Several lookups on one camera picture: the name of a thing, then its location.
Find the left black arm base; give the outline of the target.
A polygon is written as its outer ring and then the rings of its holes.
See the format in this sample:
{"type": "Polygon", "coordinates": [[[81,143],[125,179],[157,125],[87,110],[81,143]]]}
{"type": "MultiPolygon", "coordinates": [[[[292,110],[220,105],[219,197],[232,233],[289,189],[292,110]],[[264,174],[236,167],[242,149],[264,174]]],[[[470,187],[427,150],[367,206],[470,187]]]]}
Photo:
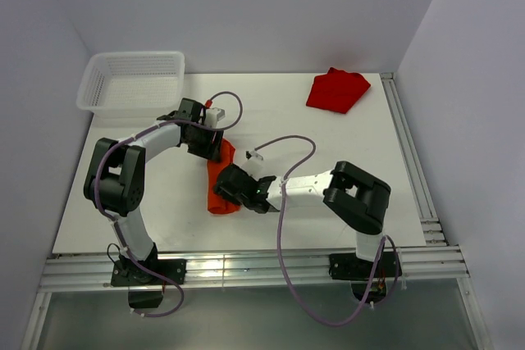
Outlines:
{"type": "MultiPolygon", "coordinates": [[[[177,284],[183,284],[185,281],[185,259],[158,260],[151,265],[151,268],[177,284]]],[[[145,311],[160,306],[167,286],[165,280],[144,272],[128,259],[114,263],[110,284],[114,288],[127,288],[128,305],[145,311]]]]}

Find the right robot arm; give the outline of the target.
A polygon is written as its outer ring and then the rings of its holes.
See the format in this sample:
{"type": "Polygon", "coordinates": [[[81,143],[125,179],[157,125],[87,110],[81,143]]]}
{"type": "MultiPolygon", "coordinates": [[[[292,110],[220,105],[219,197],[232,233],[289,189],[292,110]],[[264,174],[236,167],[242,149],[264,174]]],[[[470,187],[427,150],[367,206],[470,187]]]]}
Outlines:
{"type": "Polygon", "coordinates": [[[356,233],[357,271],[371,276],[383,266],[378,250],[391,188],[347,161],[338,161],[333,169],[320,174],[259,179],[230,164],[219,173],[212,190],[228,202],[258,214],[277,212],[280,220],[290,208],[331,211],[356,233]]]}

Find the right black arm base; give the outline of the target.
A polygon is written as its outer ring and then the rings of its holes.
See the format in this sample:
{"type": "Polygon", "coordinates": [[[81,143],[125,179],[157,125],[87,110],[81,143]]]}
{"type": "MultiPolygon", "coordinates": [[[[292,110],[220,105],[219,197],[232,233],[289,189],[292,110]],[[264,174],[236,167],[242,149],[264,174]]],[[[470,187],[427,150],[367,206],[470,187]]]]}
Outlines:
{"type": "MultiPolygon", "coordinates": [[[[361,300],[372,269],[371,261],[360,260],[355,253],[333,253],[329,256],[329,276],[333,280],[349,281],[353,295],[361,300]]],[[[383,252],[375,270],[367,302],[378,302],[388,294],[387,280],[403,274],[397,257],[392,251],[383,252]]]]}

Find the orange t-shirt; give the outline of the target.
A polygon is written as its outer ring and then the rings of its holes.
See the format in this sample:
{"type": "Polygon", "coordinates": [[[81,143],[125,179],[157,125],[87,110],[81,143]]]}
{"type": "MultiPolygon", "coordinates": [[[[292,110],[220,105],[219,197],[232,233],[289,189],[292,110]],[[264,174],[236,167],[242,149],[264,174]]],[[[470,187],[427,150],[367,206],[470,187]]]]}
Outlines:
{"type": "Polygon", "coordinates": [[[229,215],[240,210],[240,206],[228,202],[223,197],[217,195],[213,188],[217,182],[220,172],[234,162],[235,147],[226,139],[221,142],[220,161],[208,161],[208,211],[216,216],[229,215]]]}

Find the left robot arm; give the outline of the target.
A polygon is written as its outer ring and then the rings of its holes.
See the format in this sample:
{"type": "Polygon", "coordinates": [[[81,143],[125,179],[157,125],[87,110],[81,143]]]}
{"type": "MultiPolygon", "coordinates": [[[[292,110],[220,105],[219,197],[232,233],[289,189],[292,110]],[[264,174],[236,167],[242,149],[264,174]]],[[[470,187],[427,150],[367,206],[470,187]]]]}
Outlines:
{"type": "Polygon", "coordinates": [[[120,274],[150,284],[160,273],[157,246],[139,208],[146,164],[181,145],[196,157],[219,161],[223,133],[217,124],[224,117],[225,111],[210,102],[184,98],[178,109],[158,117],[146,130],[120,140],[96,142],[83,194],[112,225],[120,247],[120,274]]]}

